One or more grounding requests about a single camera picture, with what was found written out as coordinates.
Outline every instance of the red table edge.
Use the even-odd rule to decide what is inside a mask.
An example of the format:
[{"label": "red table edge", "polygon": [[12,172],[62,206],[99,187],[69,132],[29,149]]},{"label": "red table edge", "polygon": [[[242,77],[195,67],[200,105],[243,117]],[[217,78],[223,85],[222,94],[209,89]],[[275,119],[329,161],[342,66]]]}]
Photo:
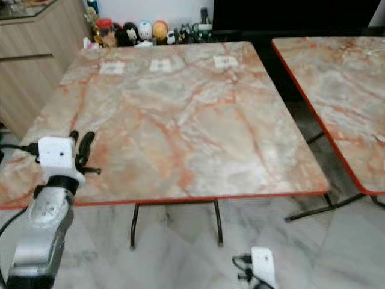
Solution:
[{"label": "red table edge", "polygon": [[[308,196],[308,195],[320,195],[326,194],[327,188],[323,191],[301,191],[298,193],[278,193],[278,194],[240,194],[240,195],[230,195],[230,196],[209,196],[209,197],[183,197],[183,198],[163,198],[163,199],[144,199],[144,200],[109,200],[106,202],[85,202],[85,203],[74,203],[76,207],[95,207],[95,206],[107,206],[107,205],[127,205],[127,204],[155,204],[159,203],[175,203],[180,202],[195,202],[195,201],[204,201],[204,200],[220,200],[220,199],[256,199],[262,197],[291,197],[291,196]],[[21,205],[18,206],[0,206],[0,210],[16,210],[24,208]]]},{"label": "red table edge", "polygon": [[353,180],[353,183],[356,185],[356,187],[360,190],[361,193],[363,194],[367,194],[367,195],[371,195],[371,196],[377,196],[377,195],[381,195],[381,194],[385,194],[385,191],[370,191],[366,188],[364,188],[364,186],[362,186],[362,184],[360,183],[360,181],[358,180],[358,178],[356,177],[356,175],[354,174],[354,172],[352,171],[352,169],[350,168],[347,160],[345,159],[345,157],[342,155],[341,151],[338,149],[337,147],[337,144],[335,143],[335,141],[333,140],[332,136],[330,135],[330,133],[328,132],[328,130],[326,129],[326,126],[324,124],[324,122],[322,121],[322,119],[318,116],[317,112],[315,111],[315,109],[313,108],[313,105],[310,103],[310,100],[309,98],[306,96],[305,92],[303,91],[303,89],[301,88],[300,84],[298,83],[297,79],[295,79],[295,76],[294,74],[291,72],[288,64],[285,62],[285,60],[283,59],[282,57],[282,54],[279,52],[276,44],[274,43],[274,39],[271,40],[271,45],[273,46],[273,49],[274,51],[276,52],[276,54],[278,55],[279,59],[281,60],[281,62],[283,63],[286,71],[288,72],[288,74],[290,75],[291,79],[293,80],[295,86],[297,87],[298,91],[301,93],[303,99],[306,101],[306,104],[307,106],[310,108],[312,114],[314,115],[314,117],[316,118],[316,120],[318,121],[319,125],[321,126],[324,134],[326,135],[326,137],[328,138],[329,142],[331,143],[331,146],[333,147],[335,153],[338,155],[338,157],[341,159],[342,161],[342,164],[343,166],[346,168],[346,170],[348,171],[350,177],[352,178]]}]

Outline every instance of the marble floor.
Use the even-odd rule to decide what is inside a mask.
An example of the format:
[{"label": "marble floor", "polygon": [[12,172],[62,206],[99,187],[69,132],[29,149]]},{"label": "marble floor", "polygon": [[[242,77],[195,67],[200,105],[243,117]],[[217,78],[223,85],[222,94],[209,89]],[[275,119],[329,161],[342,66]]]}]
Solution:
[{"label": "marble floor", "polygon": [[[321,130],[305,104],[288,107],[306,138]],[[332,201],[356,194],[328,141],[311,148],[334,184]],[[253,246],[272,250],[279,289],[384,288],[385,210],[365,198],[335,212],[283,221],[324,205],[322,197],[220,201],[222,248],[212,204],[141,207],[133,252],[133,205],[75,208],[54,288],[248,288],[238,281],[231,257]],[[1,211],[0,223],[12,214]],[[22,223],[23,217],[16,220],[0,242],[5,274]]]}]

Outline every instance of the dark screen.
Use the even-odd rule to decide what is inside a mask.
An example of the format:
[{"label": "dark screen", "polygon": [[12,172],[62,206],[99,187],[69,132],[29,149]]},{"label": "dark screen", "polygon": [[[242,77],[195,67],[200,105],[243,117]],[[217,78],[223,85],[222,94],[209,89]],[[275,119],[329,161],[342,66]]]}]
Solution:
[{"label": "dark screen", "polygon": [[284,31],[363,28],[380,0],[215,0],[214,30]]}]

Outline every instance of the marble table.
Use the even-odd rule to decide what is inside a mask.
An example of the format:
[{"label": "marble table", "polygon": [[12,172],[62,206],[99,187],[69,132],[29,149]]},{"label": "marble table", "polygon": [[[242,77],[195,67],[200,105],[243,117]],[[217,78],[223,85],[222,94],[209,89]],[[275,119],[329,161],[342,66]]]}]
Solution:
[{"label": "marble table", "polygon": [[385,37],[273,39],[273,47],[357,188],[383,206]]},{"label": "marble table", "polygon": [[[327,180],[251,43],[81,51],[22,143],[96,133],[76,205],[324,194]],[[30,203],[42,172],[17,152],[0,207]]]}]

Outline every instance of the table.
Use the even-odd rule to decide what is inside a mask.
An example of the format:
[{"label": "table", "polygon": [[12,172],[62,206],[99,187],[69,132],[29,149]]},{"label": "table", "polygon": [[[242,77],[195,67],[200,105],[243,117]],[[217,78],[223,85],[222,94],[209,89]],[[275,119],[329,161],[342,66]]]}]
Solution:
[{"label": "table", "polygon": [[[73,129],[96,133],[87,165],[102,169],[75,204],[135,203],[131,237],[140,205],[213,202],[220,229],[218,199],[327,192],[249,42],[82,51],[22,143]],[[15,153],[0,208],[28,205],[41,177]]]},{"label": "table", "polygon": [[273,47],[360,194],[289,218],[385,194],[385,37],[273,39]]}]

